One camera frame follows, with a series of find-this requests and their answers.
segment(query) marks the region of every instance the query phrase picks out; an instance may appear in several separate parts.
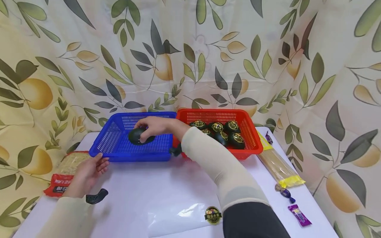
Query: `plastic bag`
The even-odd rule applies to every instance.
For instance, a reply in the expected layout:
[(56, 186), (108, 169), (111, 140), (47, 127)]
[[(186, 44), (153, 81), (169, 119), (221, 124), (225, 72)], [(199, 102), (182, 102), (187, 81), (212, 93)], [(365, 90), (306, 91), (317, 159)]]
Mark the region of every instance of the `plastic bag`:
[(205, 211), (219, 204), (211, 203), (179, 203), (161, 206), (148, 212), (148, 237), (158, 237), (184, 232), (211, 225), (205, 219)]
[(70, 185), (78, 165), (88, 158), (91, 158), (88, 151), (74, 151), (67, 154), (52, 175), (50, 186), (44, 190), (45, 195), (60, 198)]

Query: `table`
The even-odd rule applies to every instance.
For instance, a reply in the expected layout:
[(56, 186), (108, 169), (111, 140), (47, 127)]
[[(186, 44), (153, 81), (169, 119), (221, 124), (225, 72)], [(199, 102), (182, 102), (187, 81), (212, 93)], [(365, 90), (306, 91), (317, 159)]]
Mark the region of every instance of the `table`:
[[(273, 147), (291, 165), (268, 128), (258, 127), (257, 130), (262, 135), (269, 132), (274, 142)], [(87, 134), (77, 150), (89, 150), (97, 135), (98, 133)], [(242, 164), (257, 180), (292, 238), (337, 238), (306, 186), (290, 189), (296, 204), (312, 222), (312, 225), (302, 228), (288, 210), (287, 206), (290, 205), (288, 200), (274, 190), (276, 182), (258, 157), (252, 155)], [(101, 187), (107, 189), (109, 195), (92, 207), (81, 237), (147, 238), (149, 211), (170, 209), (176, 204), (185, 206), (195, 202), (219, 207), (215, 184), (196, 163), (184, 162), (180, 158), (169, 162), (112, 163), (109, 172), (101, 177), (94, 191), (99, 191)], [(49, 219), (55, 204), (55, 199), (43, 196), (14, 238), (35, 237)], [(174, 222), (186, 225), (187, 217), (182, 218), (184, 219), (177, 219)], [(223, 237), (222, 224), (162, 236), (162, 238), (177, 237), (220, 238)]]

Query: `noodle package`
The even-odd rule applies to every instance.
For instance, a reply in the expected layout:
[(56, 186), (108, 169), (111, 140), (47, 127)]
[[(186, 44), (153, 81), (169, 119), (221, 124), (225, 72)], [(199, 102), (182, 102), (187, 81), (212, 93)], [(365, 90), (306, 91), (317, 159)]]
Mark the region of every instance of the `noodle package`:
[(78, 165), (91, 158), (88, 151), (74, 151), (67, 154), (57, 167), (50, 180), (50, 186), (44, 190), (46, 196), (60, 198), (70, 185)]
[(258, 157), (280, 186), (287, 188), (304, 184), (305, 181), (282, 159), (272, 145), (258, 134), (263, 145), (263, 152)]

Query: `right hand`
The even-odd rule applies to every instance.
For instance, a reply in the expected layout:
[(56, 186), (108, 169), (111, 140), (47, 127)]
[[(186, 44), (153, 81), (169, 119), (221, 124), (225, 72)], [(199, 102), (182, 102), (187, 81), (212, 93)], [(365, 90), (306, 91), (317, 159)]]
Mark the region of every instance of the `right hand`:
[(171, 121), (173, 121), (173, 119), (162, 117), (146, 117), (140, 119), (134, 128), (148, 127), (148, 129), (140, 135), (140, 142), (144, 143), (150, 136), (170, 134)]

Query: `curtain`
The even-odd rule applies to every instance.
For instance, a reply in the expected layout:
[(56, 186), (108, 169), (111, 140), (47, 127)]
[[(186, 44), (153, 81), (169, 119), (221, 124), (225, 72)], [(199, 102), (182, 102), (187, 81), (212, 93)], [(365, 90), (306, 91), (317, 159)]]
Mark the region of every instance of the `curtain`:
[(0, 0), (1, 236), (113, 113), (223, 108), (274, 132), (340, 238), (380, 238), (380, 15), (381, 0)]

